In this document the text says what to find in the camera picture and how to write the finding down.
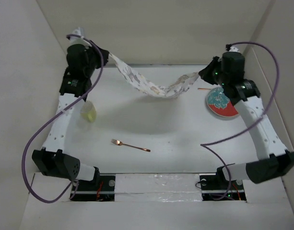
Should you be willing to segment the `patterned animal print cloth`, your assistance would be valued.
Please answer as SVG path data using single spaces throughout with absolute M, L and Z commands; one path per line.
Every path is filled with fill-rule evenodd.
M 152 83 L 115 55 L 109 53 L 109 56 L 114 60 L 115 66 L 123 75 L 126 82 L 131 84 L 138 91 L 155 98 L 177 98 L 181 94 L 187 92 L 200 77 L 197 72 L 188 73 L 179 77 L 176 82 L 168 87 L 159 86 Z

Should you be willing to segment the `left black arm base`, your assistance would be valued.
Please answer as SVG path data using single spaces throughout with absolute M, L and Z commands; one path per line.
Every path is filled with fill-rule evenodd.
M 115 174 L 100 174 L 97 184 L 81 180 L 72 186 L 70 200 L 77 202 L 115 201 L 115 184 Z

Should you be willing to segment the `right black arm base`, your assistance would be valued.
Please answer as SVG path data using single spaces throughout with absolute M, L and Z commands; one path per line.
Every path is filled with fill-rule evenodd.
M 216 172 L 200 173 L 195 186 L 201 190 L 203 201 L 247 201 L 244 184 L 240 179 L 226 180 L 224 167 Z

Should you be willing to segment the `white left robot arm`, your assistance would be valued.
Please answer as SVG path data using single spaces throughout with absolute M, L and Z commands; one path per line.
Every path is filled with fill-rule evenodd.
M 92 87 L 91 76 L 108 62 L 109 52 L 104 49 L 95 50 L 84 45 L 71 45 L 67 49 L 67 63 L 62 84 L 59 90 L 57 114 L 49 135 L 41 150 L 34 150 L 32 159 L 44 176 L 83 180 L 90 190 L 100 185 L 99 171 L 96 167 L 82 164 L 71 156 L 67 148 L 80 110 L 87 99 L 85 93 Z

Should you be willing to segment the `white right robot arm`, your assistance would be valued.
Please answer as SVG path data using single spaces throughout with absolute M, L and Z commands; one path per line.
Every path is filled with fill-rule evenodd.
M 260 91 L 245 74 L 245 57 L 228 51 L 213 57 L 199 72 L 207 83 L 220 85 L 225 96 L 242 117 L 253 140 L 257 161 L 222 166 L 217 169 L 216 185 L 225 189 L 233 180 L 259 184 L 286 175 L 294 166 L 294 151 L 289 151 L 276 134 L 263 107 Z

